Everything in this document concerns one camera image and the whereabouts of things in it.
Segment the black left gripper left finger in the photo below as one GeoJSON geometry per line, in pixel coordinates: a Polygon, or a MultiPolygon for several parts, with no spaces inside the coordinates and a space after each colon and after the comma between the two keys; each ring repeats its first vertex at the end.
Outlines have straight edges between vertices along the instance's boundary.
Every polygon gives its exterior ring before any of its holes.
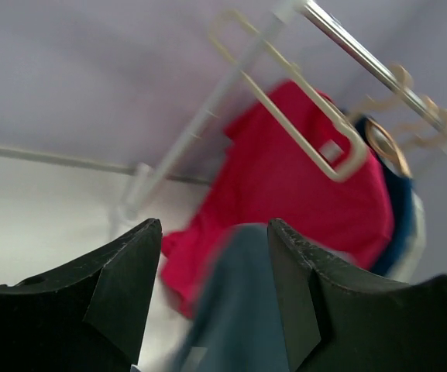
{"type": "Polygon", "coordinates": [[[139,360],[162,227],[119,238],[16,285],[0,285],[0,371],[129,371],[139,360]]]}

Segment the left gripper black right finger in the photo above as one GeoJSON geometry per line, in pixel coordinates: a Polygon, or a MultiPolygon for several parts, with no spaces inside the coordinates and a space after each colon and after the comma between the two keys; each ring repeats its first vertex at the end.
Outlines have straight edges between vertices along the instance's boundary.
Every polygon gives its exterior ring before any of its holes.
{"type": "Polygon", "coordinates": [[[292,371],[447,371],[447,274],[405,284],[267,228],[292,371]]]}

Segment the teal blue t-shirt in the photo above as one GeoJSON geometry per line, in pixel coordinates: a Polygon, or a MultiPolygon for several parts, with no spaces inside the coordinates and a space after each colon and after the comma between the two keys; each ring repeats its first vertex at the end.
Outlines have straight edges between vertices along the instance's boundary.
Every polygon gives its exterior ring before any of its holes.
{"type": "Polygon", "coordinates": [[[288,369],[266,226],[237,226],[213,264],[170,370],[288,369]]]}

